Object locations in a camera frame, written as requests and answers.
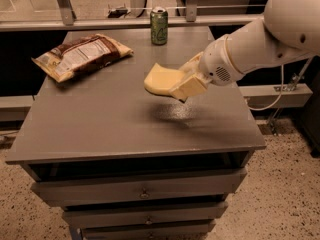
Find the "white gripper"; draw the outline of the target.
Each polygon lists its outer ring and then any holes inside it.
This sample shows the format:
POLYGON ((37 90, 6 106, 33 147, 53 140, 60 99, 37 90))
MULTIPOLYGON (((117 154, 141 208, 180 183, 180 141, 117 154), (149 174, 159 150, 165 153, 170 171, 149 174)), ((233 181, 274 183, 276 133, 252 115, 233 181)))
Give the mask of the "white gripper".
POLYGON ((231 60, 227 48, 228 36, 223 35, 210 43, 202 52, 193 56, 184 63, 179 70, 185 73, 194 72, 199 65, 201 74, 186 76, 169 89, 169 94, 185 102, 189 97, 200 95, 207 91, 208 85, 212 82, 218 86, 225 86, 243 78, 231 60))

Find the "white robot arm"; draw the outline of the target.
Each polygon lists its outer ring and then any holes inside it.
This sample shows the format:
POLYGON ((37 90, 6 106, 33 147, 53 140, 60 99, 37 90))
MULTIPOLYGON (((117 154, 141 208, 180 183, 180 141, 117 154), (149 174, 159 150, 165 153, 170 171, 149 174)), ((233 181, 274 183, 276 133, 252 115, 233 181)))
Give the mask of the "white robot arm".
POLYGON ((260 68, 320 54, 320 0, 268 0, 261 19, 210 43, 169 89, 177 100, 224 86, 260 68))

